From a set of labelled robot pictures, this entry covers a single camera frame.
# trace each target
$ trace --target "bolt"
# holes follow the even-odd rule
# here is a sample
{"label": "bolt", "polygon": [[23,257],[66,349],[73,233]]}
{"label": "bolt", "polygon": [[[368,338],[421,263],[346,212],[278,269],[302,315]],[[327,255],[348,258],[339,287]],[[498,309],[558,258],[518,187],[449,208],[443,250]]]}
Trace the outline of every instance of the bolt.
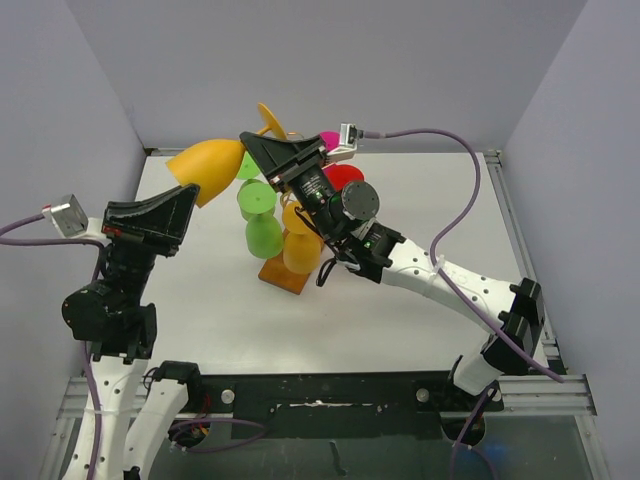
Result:
{"label": "bolt", "polygon": [[236,398],[236,394],[233,392],[233,390],[229,388],[227,388],[226,390],[223,390],[222,393],[220,394],[220,400],[222,400],[222,403],[224,403],[225,405],[232,404],[235,398]]}
{"label": "bolt", "polygon": [[426,403],[429,401],[429,390],[426,388],[419,388],[416,392],[416,398],[420,403]]}

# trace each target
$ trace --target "wooden block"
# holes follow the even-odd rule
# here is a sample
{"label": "wooden block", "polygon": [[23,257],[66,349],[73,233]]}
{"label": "wooden block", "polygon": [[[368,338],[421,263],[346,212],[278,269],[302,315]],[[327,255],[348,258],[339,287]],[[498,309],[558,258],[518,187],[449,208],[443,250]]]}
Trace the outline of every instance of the wooden block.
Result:
{"label": "wooden block", "polygon": [[[283,233],[285,238],[288,234],[289,232],[287,230]],[[264,262],[262,270],[260,270],[260,273],[258,274],[258,278],[263,282],[280,287],[287,292],[300,295],[311,274],[299,275],[297,273],[290,272],[287,267],[284,266],[282,255],[282,252],[280,252],[277,257],[270,258]]]}

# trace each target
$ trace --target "gray wall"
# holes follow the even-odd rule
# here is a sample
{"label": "gray wall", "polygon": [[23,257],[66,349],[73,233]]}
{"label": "gray wall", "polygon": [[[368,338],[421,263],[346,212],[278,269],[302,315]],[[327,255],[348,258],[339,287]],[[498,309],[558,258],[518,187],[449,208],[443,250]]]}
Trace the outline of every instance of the gray wall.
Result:
{"label": "gray wall", "polygon": [[590,0],[509,140],[505,174],[616,479],[640,440],[640,3]]}
{"label": "gray wall", "polygon": [[[64,0],[0,2],[0,64],[0,224],[67,192],[94,216],[131,198],[141,144]],[[41,223],[16,236],[55,236]],[[60,305],[89,279],[94,250],[0,246],[2,478],[37,478],[79,373]]]}
{"label": "gray wall", "polygon": [[307,134],[438,126],[479,149],[504,145],[585,3],[67,1],[145,146],[235,138],[261,101]]}

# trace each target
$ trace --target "tabletop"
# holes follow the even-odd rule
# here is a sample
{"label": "tabletop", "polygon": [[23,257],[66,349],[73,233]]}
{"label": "tabletop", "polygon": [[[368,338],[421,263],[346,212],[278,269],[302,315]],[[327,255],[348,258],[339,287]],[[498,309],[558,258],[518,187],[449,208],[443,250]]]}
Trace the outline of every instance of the tabletop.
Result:
{"label": "tabletop", "polygon": [[[147,158],[137,200],[176,185],[165,166],[170,158]],[[476,205],[440,242],[438,253],[518,283],[515,255],[480,159]],[[348,163],[377,190],[380,223],[423,248],[462,210],[473,189],[467,154],[358,154]],[[253,257],[245,242],[246,222],[236,201],[240,185],[236,180],[204,208],[196,207],[178,254],[156,261],[142,299],[158,312],[151,365],[191,361],[203,374],[448,370],[486,339],[479,326],[452,310],[340,267],[322,288],[312,274],[300,296],[262,282],[264,260]],[[536,358],[544,358],[541,348]]]}

